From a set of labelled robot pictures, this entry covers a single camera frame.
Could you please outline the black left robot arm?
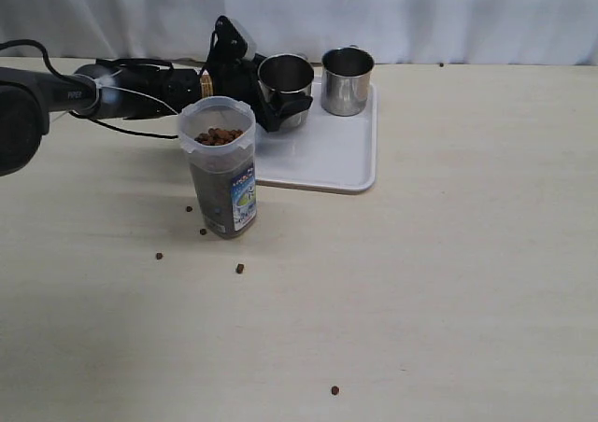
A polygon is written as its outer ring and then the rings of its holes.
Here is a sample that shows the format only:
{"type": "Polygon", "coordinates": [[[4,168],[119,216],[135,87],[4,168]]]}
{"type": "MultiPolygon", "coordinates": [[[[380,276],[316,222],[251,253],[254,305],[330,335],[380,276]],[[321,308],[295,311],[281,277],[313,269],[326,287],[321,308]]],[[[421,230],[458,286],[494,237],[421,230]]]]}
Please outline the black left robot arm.
{"type": "Polygon", "coordinates": [[[98,59],[72,75],[58,72],[45,46],[33,39],[4,42],[2,49],[29,47],[41,52],[45,71],[1,70],[1,173],[21,170],[50,130],[50,116],[66,112],[104,124],[108,119],[151,120],[176,115],[208,96],[226,96],[249,105],[268,132],[307,111],[313,102],[302,88],[263,90],[258,70],[265,63],[243,28],[225,16],[215,22],[204,65],[177,68],[151,58],[98,59]]]}

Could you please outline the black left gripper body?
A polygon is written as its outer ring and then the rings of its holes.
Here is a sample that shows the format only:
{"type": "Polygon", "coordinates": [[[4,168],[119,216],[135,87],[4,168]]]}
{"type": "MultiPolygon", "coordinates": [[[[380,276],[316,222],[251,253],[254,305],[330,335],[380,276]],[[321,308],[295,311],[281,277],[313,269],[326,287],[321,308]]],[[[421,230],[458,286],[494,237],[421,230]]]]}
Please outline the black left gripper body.
{"type": "Polygon", "coordinates": [[[216,19],[202,69],[211,78],[214,95],[227,96],[249,105],[262,126],[263,95],[257,77],[259,65],[239,57],[234,46],[236,31],[231,20],[224,15],[216,19]]]}

